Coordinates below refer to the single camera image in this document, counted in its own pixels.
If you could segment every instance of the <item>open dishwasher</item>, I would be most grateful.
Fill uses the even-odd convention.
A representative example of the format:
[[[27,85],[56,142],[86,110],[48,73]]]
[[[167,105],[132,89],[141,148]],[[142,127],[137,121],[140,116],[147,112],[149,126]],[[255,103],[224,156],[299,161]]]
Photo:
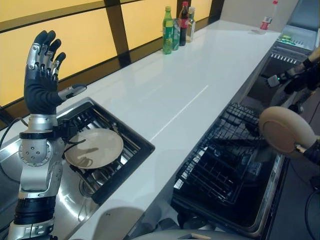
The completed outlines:
[[[171,205],[179,215],[197,215],[252,239],[267,237],[288,163],[260,136],[258,118],[237,103],[224,109],[176,174]]]

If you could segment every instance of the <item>soy sauce bottle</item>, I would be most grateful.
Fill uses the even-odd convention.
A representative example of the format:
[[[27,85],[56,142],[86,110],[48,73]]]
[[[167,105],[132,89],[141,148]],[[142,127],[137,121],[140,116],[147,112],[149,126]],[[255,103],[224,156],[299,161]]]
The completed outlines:
[[[189,12],[188,12],[188,2],[182,2],[182,10],[179,14],[179,25],[180,25],[180,46],[186,45],[187,40],[187,30],[189,23]]]

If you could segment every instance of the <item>red label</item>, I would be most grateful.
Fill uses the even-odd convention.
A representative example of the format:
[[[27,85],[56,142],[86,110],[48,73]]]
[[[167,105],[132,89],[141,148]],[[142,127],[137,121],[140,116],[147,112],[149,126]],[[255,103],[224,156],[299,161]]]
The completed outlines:
[[[263,22],[261,23],[261,25],[260,25],[260,29],[262,29],[262,30],[267,30],[267,29],[268,29],[268,25],[269,25],[268,22],[263,21]]]
[[[188,28],[189,19],[179,19],[179,25],[181,28]]]

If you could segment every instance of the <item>black cable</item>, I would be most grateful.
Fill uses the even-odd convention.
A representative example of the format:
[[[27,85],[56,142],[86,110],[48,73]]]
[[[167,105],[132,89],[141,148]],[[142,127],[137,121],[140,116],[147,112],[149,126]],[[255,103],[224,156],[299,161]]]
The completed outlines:
[[[81,140],[81,141],[77,141],[77,142],[75,142],[73,145],[71,145],[71,146],[69,146],[67,149],[65,149],[64,150],[64,152],[63,152],[63,154],[66,152],[66,151],[68,151],[69,149],[71,149],[71,148],[73,148],[73,147],[75,147],[75,146],[77,146],[78,144],[82,144],[82,143],[84,143],[86,140],[85,139],[83,139],[83,140]]]
[[[22,117],[17,117],[17,118],[15,118],[15,119],[8,125],[8,127],[6,128],[5,132],[3,133],[2,137],[1,137],[1,140],[0,140],[0,150],[1,150],[1,145],[2,145],[2,143],[4,142],[5,137],[6,137],[7,133],[9,132],[10,128],[11,128],[16,122],[18,122],[19,120],[20,120],[24,125],[26,125],[26,126],[28,127],[28,124],[25,122],[25,120],[23,120]],[[1,166],[1,163],[0,163],[0,172],[2,172],[2,174],[5,175],[10,181],[12,181],[12,182],[14,182],[14,183],[16,183],[16,184],[20,184],[20,181],[14,180],[14,179],[12,179],[11,177],[9,177],[9,176],[6,174],[6,172],[4,171],[4,169],[3,169],[2,166]]]
[[[6,234],[3,235],[3,237],[1,238],[1,240],[5,240],[6,237],[8,236],[9,232],[7,231]]]
[[[2,145],[2,143],[4,142],[5,137],[6,137],[7,133],[9,132],[10,128],[11,128],[16,122],[18,122],[19,120],[20,120],[24,125],[26,125],[26,126],[28,127],[28,124],[25,122],[25,120],[23,120],[22,117],[17,117],[17,118],[15,118],[15,119],[9,124],[9,126],[6,128],[6,130],[5,130],[2,138],[1,138],[1,140],[0,140],[0,150],[1,150],[1,145]]]
[[[292,168],[293,172],[295,173],[295,175],[301,180],[301,182],[303,182],[308,187],[312,188],[312,186],[308,182],[303,180],[303,178],[298,174],[297,170],[295,169],[294,165],[292,164],[292,160],[290,160],[289,165],[291,166],[291,168]]]
[[[0,229],[0,233],[2,233],[4,230],[6,230],[6,229],[10,226],[10,223],[11,223],[11,222],[9,222],[7,225],[5,225],[4,227],[2,227],[2,228]]]
[[[318,104],[317,104],[317,106],[316,106],[316,108],[315,108],[315,110],[314,110],[314,112],[313,112],[313,114],[312,114],[312,117],[311,117],[311,119],[310,119],[310,121],[309,121],[309,124],[310,124],[310,123],[312,122],[312,120],[314,119],[314,116],[316,115],[316,112],[317,112],[317,109],[318,109],[319,105],[320,105],[320,101],[318,102]]]
[[[314,195],[320,193],[320,190],[317,190],[317,191],[314,191],[312,192],[308,199],[306,200],[306,203],[305,203],[305,207],[304,207],[304,221],[305,221],[305,226],[306,226],[306,229],[308,230],[308,233],[310,235],[310,237],[312,238],[312,240],[317,240],[316,237],[314,236],[314,234],[312,233],[311,231],[311,228],[310,228],[310,225],[309,225],[309,219],[308,219],[308,210],[309,210],[309,205],[310,205],[310,202],[311,202],[311,199],[313,198]]]

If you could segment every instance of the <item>dishwasher rack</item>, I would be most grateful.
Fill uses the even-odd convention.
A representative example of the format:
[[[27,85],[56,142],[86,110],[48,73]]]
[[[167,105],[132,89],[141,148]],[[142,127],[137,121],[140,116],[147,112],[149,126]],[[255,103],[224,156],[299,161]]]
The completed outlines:
[[[229,104],[186,158],[174,187],[186,193],[197,189],[203,197],[234,204],[262,140],[258,117],[251,109]]]

